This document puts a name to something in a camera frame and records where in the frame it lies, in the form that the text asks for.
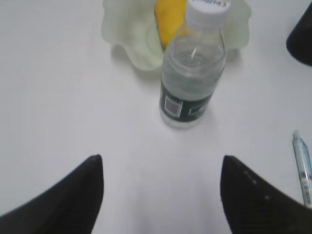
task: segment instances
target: barcode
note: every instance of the barcode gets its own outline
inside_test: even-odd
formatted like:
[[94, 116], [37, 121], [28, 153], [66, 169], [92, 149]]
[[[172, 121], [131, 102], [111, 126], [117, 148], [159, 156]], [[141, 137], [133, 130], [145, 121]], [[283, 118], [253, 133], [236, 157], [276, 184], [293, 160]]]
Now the barcode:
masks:
[[176, 102], [166, 96], [165, 99], [165, 111], [174, 117], [179, 118], [182, 110], [183, 102]]
[[311, 205], [312, 201], [311, 201], [310, 188], [308, 186], [303, 186], [303, 192], [304, 192], [305, 197], [306, 197], [306, 202], [309, 205]]

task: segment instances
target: pen cap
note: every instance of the pen cap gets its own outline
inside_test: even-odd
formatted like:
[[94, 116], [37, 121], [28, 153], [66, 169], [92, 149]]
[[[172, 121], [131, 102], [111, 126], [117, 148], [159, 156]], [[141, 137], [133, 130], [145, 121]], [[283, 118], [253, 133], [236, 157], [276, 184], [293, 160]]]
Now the pen cap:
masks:
[[293, 139], [299, 139], [300, 138], [300, 135], [299, 135], [299, 131], [298, 130], [295, 130], [293, 133], [292, 133], [292, 136], [293, 136]]

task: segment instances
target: pen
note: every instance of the pen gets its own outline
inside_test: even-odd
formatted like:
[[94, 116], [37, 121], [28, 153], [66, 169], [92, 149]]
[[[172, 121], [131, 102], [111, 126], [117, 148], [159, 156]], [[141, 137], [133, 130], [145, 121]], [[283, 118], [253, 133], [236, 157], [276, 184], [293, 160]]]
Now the pen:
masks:
[[292, 144], [298, 167], [303, 202], [305, 207], [312, 209], [312, 168], [309, 150], [298, 131], [294, 131], [292, 135]]

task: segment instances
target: white surface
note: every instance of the white surface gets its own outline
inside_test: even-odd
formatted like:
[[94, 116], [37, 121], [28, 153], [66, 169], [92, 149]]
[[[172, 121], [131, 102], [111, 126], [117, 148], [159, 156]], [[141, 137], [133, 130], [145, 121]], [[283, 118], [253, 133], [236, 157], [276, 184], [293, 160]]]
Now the white surface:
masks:
[[249, 45], [228, 56], [204, 120], [176, 131], [159, 117], [159, 73], [101, 38], [100, 0], [0, 0], [0, 213], [96, 153], [95, 234], [229, 234], [225, 154], [302, 202], [291, 139], [298, 129], [312, 149], [312, 68], [285, 41], [309, 1], [249, 4]]

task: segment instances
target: plastic bottle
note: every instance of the plastic bottle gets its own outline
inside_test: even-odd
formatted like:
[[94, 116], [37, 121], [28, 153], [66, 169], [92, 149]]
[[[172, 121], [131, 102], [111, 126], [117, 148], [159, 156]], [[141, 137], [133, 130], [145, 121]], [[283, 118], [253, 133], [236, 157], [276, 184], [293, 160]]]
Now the plastic bottle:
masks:
[[230, 7], [227, 0], [187, 1], [163, 59], [159, 107], [167, 124], [188, 128], [203, 116], [225, 65], [221, 28]]

